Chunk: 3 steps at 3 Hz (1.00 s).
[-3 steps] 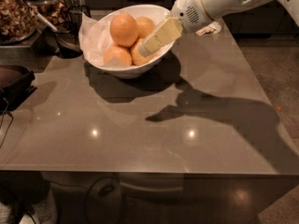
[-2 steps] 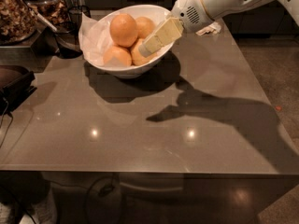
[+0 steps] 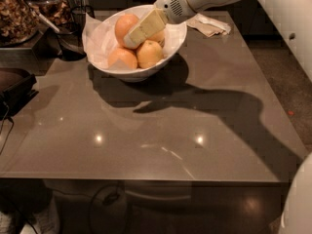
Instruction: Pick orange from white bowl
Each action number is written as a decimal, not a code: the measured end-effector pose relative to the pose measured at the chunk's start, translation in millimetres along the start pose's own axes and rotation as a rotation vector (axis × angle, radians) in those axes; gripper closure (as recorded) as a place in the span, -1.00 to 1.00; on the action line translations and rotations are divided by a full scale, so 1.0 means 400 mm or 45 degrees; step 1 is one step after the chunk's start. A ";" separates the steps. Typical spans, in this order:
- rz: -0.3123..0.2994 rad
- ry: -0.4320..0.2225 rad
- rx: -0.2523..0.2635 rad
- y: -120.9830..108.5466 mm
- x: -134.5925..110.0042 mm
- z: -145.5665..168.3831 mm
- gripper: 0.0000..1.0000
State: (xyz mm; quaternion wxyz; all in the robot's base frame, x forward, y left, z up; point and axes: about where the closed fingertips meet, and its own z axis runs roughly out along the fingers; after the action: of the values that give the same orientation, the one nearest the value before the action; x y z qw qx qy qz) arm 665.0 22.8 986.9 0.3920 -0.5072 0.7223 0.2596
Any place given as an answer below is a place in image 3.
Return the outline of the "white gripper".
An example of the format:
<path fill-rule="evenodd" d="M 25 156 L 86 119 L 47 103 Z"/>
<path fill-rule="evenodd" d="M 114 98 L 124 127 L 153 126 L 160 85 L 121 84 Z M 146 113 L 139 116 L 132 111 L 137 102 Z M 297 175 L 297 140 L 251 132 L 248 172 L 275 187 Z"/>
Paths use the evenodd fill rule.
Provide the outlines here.
<path fill-rule="evenodd" d="M 180 24 L 196 15 L 187 0 L 156 0 L 153 8 L 123 38 L 127 48 L 136 49 L 147 38 L 162 31 L 167 22 Z"/>

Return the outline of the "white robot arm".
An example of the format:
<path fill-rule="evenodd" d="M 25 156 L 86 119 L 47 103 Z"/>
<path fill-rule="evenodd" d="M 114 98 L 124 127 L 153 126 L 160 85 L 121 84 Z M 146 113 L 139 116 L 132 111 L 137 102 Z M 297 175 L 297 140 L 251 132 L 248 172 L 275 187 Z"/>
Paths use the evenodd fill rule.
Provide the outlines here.
<path fill-rule="evenodd" d="M 134 48 L 168 23 L 182 23 L 209 8 L 241 0 L 156 0 L 144 16 L 123 38 Z M 312 78 L 312 0 L 257 0 L 271 19 L 293 55 Z M 280 220 L 278 234 L 312 234 L 312 153 L 292 181 Z"/>

